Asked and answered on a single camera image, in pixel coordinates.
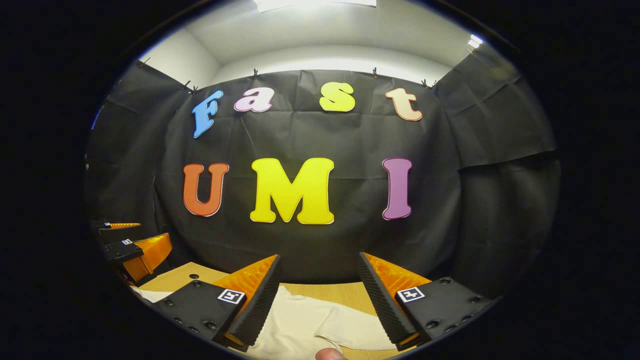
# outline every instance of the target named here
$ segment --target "white wall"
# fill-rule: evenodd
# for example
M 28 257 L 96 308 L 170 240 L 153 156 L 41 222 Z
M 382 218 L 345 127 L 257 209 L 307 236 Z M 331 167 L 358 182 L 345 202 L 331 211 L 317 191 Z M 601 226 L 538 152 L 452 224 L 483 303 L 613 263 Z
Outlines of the white wall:
M 352 70 L 420 83 L 426 79 L 433 85 L 451 68 L 419 56 L 375 47 L 352 45 L 322 45 L 295 47 L 252 56 L 222 66 L 208 85 L 258 74 L 285 70 Z
M 140 61 L 189 87 L 209 86 L 220 64 L 187 29 L 180 29 L 139 57 Z

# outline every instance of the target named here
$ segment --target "yellow letter m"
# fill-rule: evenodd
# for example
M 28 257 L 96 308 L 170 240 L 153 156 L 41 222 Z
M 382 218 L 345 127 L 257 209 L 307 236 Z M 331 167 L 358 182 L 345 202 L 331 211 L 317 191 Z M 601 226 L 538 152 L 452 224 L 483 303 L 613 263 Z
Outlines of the yellow letter m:
M 289 182 L 278 159 L 258 159 L 251 168 L 258 174 L 255 210 L 251 220 L 274 222 L 276 214 L 271 210 L 271 198 L 282 220 L 289 222 L 302 199 L 302 211 L 298 214 L 301 224 L 330 224 L 333 214 L 329 212 L 329 172 L 333 161 L 326 158 L 310 158 L 302 164 L 296 179 Z

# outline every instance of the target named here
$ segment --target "towel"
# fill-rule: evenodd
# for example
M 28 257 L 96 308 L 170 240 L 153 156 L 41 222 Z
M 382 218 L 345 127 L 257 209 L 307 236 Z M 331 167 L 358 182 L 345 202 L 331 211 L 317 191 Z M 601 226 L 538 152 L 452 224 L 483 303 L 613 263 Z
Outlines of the towel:
M 156 302 L 170 291 L 132 288 L 145 299 Z M 377 317 L 334 302 L 292 295 L 278 288 L 264 326 L 247 354 L 263 360 L 315 360 L 323 348 L 392 350 Z

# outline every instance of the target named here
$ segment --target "letter f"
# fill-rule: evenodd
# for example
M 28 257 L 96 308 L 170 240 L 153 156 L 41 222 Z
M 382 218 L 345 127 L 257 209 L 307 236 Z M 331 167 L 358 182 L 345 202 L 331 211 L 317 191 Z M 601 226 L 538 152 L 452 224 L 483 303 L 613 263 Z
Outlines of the letter f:
M 193 133 L 193 138 L 197 138 L 202 135 L 202 133 L 209 130 L 213 125 L 213 119 L 209 118 L 209 114 L 211 114 L 211 116 L 216 114 L 216 111 L 218 110 L 218 103 L 216 103 L 216 100 L 221 97 L 222 90 L 218 90 L 205 101 L 193 108 L 192 112 L 196 115 L 196 131 Z

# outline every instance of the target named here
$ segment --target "black fabric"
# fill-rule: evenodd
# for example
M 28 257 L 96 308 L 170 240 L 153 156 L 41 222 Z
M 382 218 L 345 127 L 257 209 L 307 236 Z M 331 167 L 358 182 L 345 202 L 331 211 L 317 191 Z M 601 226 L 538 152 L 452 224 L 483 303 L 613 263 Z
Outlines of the black fabric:
M 330 81 L 354 88 L 353 110 L 321 109 L 320 88 Z M 557 163 L 540 170 L 509 161 L 554 150 L 553 137 L 531 89 L 490 48 L 469 56 L 434 89 L 336 70 L 264 74 L 195 95 L 181 86 L 148 66 L 133 66 L 97 119 L 88 170 L 95 171 L 89 176 L 94 215 L 169 231 L 179 261 L 233 272 L 280 254 L 285 282 L 347 282 L 359 280 L 357 255 L 364 251 L 421 275 L 446 265 L 465 286 L 488 296 L 503 291 L 547 237 Z M 271 109 L 234 109 L 244 91 L 260 86 L 275 91 Z M 423 113 L 418 122 L 399 117 L 384 96 L 398 87 L 416 95 L 413 108 Z M 194 139 L 191 112 L 217 90 L 224 96 L 214 124 Z M 250 220 L 253 161 L 280 160 L 292 181 L 304 161 L 316 157 L 335 163 L 328 185 L 334 223 L 303 225 L 295 217 L 285 223 L 273 204 L 275 222 Z M 391 221 L 381 215 L 388 197 L 381 163 L 387 158 L 413 163 L 412 213 Z M 185 208 L 183 168 L 190 163 L 230 167 L 221 208 L 211 217 Z M 205 171 L 199 199 L 209 198 L 210 183 Z

